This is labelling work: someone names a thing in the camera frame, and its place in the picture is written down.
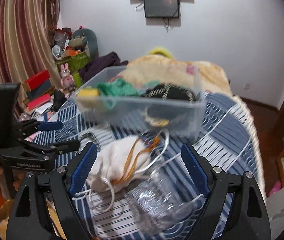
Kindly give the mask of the white drawstring pouch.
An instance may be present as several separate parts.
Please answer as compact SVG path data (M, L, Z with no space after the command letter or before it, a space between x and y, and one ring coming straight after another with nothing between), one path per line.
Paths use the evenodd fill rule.
M144 132L118 139L107 144L97 155L85 184L89 189L77 191L73 199L89 199L93 209L105 213L112 209L115 195L132 181L141 179L167 150L169 131L164 128L151 136ZM109 192L111 200L107 207L95 205L94 193Z

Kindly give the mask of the grey glitter bag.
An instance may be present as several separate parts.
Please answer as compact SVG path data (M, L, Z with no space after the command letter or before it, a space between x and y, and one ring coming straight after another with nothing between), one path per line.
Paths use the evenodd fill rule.
M125 192L135 224L140 232L150 236L186 221L202 208L197 201L204 198L200 193L191 200L182 200L174 183L162 171L153 171L139 184L134 181Z

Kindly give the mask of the black patterned cloth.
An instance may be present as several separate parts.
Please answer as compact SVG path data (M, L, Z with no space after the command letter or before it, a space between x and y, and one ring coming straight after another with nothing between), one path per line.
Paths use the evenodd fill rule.
M160 83L141 94L148 99L178 100L184 103L195 103L198 95L191 89L173 83ZM180 106L152 105L146 109L146 120L151 126L165 127L171 121L180 121L187 109Z

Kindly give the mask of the green knitted cloth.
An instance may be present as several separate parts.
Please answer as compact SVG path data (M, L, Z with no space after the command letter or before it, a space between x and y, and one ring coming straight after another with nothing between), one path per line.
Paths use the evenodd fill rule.
M152 80L143 84L141 88L137 88L124 78L119 77L112 82L99 82L95 88L101 97L140 98L147 92L147 90L153 89L159 84L159 80Z

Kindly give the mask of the blue white patterned bedspread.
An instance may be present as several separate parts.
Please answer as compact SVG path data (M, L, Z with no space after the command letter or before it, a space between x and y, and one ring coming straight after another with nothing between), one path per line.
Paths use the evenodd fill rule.
M193 184L182 162L180 149L186 142L192 143L199 155L205 157L211 165L221 167L225 172L241 175L251 172L261 190L265 189L263 164L259 151L259 141L254 126L254 119L246 104L238 98L223 94L205 94L205 113L197 139L181 133L171 133L161 162L163 170L171 178L178 196L191 200L195 210L186 218L170 226L153 239L185 239L194 226L205 199L200 196L197 185ZM54 119L63 123L63 128L56 131L40 132L34 143L50 145L60 141L93 138L98 148L108 143L142 134L150 138L153 133L143 121L146 115L142 111L132 110L121 119L119 125L102 125L95 122L88 114L82 114L73 100L68 100L54 115ZM79 215L84 219L89 232L99 239L150 239L142 233L133 218L129 204L123 193L115 196L114 207L107 213L100 213L90 207L90 203L108 204L110 193L102 195L81 193L74 199Z

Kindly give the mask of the red flat box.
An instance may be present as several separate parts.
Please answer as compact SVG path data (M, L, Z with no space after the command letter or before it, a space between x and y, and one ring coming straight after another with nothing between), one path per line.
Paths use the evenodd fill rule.
M50 79L49 70L43 70L37 73L36 75L30 77L28 80L26 80L22 84L22 86L26 92L31 92L37 87L39 87L41 84L43 84L45 81L47 81L48 79Z

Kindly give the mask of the pink bunny doll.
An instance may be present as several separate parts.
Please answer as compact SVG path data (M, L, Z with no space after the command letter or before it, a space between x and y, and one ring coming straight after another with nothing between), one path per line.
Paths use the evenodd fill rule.
M61 87L63 91L68 92L70 94L74 92L75 91L75 80L70 72L68 63L61 65L60 76L61 76Z

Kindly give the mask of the yellow sponge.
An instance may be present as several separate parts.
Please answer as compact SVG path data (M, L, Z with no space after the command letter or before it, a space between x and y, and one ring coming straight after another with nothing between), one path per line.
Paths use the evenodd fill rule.
M105 112L107 110L96 88L81 89L76 96L76 103L83 112Z

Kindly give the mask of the dark purple clothing pile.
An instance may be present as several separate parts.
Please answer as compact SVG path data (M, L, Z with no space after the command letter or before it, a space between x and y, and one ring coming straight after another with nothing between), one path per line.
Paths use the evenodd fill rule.
M117 53L111 52L90 61L79 70L79 73L83 83L85 83L107 67L126 66L128 63L129 61L121 61Z

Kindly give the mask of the clear plastic storage box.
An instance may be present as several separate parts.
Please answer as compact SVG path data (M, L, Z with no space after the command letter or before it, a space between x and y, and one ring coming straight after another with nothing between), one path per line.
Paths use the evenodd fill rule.
M118 77L118 74L125 70L125 66L108 67L102 70L99 74L94 76L84 85L82 85L73 95L72 99L76 103L76 96L81 89L94 88L99 82L107 82L113 78ZM205 113L205 98L204 93L200 87L187 87L198 95L198 101L195 103L184 103L178 100L161 100L148 98L108 98L101 97L106 107L105 112L81 111L77 103L77 108L82 114L83 118L88 122L97 122L99 124L109 124L116 128L130 129L135 131L160 131L161 129L168 129L171 135L178 137L185 137L190 141L197 141L201 123ZM187 109L186 114L180 121L171 121L165 127L154 127L146 120L146 109L152 105L164 106L180 106Z

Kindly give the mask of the pink plush toy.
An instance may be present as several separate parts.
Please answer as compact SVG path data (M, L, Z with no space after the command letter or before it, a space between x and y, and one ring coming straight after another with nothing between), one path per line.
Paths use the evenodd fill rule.
M275 193L277 193L278 191L280 191L281 187L282 187L281 182L278 180L278 181L274 184L273 188L269 191L268 197L270 197L270 196L272 196L273 194L275 194Z

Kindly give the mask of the beige plush blanket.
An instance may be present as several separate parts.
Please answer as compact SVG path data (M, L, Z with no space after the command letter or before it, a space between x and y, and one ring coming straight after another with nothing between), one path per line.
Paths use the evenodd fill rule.
M130 62L118 76L136 88L159 81L233 96L224 69L209 61L177 61L160 55L147 55Z

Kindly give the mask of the grey green plush toy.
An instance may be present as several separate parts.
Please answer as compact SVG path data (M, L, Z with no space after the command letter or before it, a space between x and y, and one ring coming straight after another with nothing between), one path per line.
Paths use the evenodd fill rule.
M95 33L86 28L78 29L71 35L69 46L75 49L84 49L87 57L99 57L98 41Z

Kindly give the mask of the striped pink brown curtain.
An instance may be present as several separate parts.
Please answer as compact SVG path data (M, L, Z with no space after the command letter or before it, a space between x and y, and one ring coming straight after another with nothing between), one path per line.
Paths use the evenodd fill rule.
M60 87L51 52L61 0L0 0L0 84L23 83L47 70Z

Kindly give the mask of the yellow green pillow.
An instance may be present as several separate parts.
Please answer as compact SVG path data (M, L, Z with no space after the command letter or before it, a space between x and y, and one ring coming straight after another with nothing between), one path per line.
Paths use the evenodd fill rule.
M160 55L160 56L163 56L163 57L167 57L169 59L174 59L174 56L172 55L172 53L168 49L161 47L161 46L154 47L148 53L148 55Z

